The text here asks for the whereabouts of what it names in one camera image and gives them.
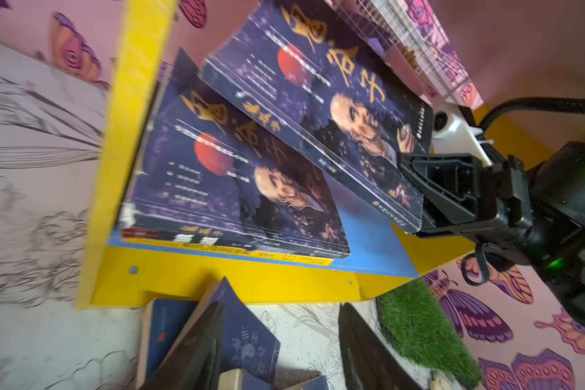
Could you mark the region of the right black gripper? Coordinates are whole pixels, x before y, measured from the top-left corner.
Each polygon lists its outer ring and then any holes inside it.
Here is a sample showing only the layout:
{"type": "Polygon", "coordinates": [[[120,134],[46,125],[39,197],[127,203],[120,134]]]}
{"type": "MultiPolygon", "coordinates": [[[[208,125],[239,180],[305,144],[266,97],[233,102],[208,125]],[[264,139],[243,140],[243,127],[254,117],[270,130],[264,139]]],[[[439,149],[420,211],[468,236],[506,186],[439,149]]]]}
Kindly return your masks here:
{"type": "Polygon", "coordinates": [[[403,154],[398,166],[423,194],[421,238],[461,236],[475,243],[482,269],[530,266],[564,310],[585,327],[585,142],[571,141],[526,169],[503,157],[486,138],[512,111],[585,115],[585,102],[504,102],[479,122],[467,108],[440,111],[435,139],[448,151],[403,154]]]}

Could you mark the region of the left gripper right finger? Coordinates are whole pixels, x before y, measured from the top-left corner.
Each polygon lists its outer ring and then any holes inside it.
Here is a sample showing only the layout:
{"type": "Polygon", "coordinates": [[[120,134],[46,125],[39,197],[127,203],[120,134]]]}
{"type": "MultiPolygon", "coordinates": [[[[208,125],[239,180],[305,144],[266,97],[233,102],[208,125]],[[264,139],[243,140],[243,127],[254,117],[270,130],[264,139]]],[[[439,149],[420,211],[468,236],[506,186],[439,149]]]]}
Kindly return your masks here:
{"type": "Polygon", "coordinates": [[[419,389],[353,305],[338,315],[341,361],[348,389],[419,389]]]}

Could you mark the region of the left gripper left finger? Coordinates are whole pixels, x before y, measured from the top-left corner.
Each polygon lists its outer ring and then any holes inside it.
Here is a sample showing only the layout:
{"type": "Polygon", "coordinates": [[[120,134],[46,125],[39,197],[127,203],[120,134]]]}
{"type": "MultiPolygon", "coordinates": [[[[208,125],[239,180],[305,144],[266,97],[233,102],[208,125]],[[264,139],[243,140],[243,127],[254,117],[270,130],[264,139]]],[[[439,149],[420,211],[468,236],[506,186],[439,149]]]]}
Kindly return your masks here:
{"type": "Polygon", "coordinates": [[[143,389],[216,389],[223,358],[224,304],[214,302],[201,314],[169,358],[143,389]]]}

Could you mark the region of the dark old man cover book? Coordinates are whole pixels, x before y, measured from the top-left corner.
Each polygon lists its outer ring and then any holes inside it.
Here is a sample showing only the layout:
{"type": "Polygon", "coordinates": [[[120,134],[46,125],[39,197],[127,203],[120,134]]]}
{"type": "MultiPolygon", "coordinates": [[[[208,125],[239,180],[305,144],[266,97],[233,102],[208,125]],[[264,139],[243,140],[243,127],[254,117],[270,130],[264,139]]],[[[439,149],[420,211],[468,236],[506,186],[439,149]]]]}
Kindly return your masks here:
{"type": "Polygon", "coordinates": [[[323,172],[205,84],[183,50],[136,155],[118,220],[125,240],[350,254],[323,172]]]}

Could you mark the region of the yellow cartoon boy book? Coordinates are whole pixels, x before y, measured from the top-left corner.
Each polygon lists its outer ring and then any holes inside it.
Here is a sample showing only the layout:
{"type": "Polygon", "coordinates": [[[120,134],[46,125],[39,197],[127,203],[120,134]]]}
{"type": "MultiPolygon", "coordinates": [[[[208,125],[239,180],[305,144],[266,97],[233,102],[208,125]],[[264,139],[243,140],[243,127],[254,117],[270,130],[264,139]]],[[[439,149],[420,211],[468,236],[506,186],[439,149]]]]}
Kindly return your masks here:
{"type": "Polygon", "coordinates": [[[331,258],[311,257],[308,255],[290,254],[290,253],[276,253],[264,250],[246,250],[239,247],[224,246],[224,245],[203,245],[193,243],[174,242],[168,240],[154,240],[146,238],[122,238],[122,241],[128,244],[149,245],[160,248],[174,249],[174,250],[195,250],[201,252],[208,252],[213,254],[235,255],[248,258],[261,258],[266,260],[274,260],[288,263],[300,263],[306,265],[315,265],[320,267],[328,267],[333,263],[331,258]]]}

